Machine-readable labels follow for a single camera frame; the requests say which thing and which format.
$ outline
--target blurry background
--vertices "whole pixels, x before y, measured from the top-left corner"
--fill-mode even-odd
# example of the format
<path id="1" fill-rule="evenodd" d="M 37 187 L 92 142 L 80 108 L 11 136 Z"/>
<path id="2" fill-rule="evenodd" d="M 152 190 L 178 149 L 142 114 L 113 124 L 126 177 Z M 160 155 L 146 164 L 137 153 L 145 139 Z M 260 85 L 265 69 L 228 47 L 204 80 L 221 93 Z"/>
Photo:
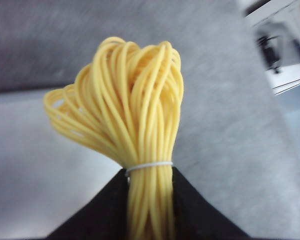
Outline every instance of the blurry background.
<path id="1" fill-rule="evenodd" d="M 196 189 L 253 237 L 300 239 L 300 87 L 274 96 L 300 83 L 300 58 L 283 47 L 274 75 L 255 31 L 287 6 L 300 1 L 0 1 L 0 239 L 46 236 L 120 169 L 58 135 L 42 104 L 109 36 L 179 51 L 173 161 Z"/>

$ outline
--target white rubber band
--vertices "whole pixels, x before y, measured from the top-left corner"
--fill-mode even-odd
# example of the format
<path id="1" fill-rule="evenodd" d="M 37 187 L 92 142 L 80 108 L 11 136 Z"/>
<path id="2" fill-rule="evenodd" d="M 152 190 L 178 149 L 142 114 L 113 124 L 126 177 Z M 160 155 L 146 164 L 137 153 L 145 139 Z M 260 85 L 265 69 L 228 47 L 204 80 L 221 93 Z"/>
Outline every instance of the white rubber band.
<path id="1" fill-rule="evenodd" d="M 148 167 L 161 166 L 161 165 L 171 165 L 172 166 L 173 162 L 172 161 L 154 161 L 154 162 L 148 162 L 148 163 L 132 166 L 125 171 L 125 176 L 129 177 L 129 172 L 136 170 L 136 169 L 144 169 L 144 168 L 148 168 Z"/>

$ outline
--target yellow cord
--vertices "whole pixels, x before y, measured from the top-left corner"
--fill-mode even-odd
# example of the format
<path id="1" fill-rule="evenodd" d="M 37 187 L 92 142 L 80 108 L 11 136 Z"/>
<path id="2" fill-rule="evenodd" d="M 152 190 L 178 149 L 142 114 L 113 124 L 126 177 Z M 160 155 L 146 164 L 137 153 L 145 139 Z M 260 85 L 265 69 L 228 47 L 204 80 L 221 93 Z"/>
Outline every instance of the yellow cord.
<path id="1" fill-rule="evenodd" d="M 45 94 L 45 111 L 60 134 L 123 168 L 171 161 L 184 91 L 180 68 L 168 41 L 140 48 L 109 37 L 74 84 Z M 172 167 L 129 175 L 127 239 L 175 239 Z"/>

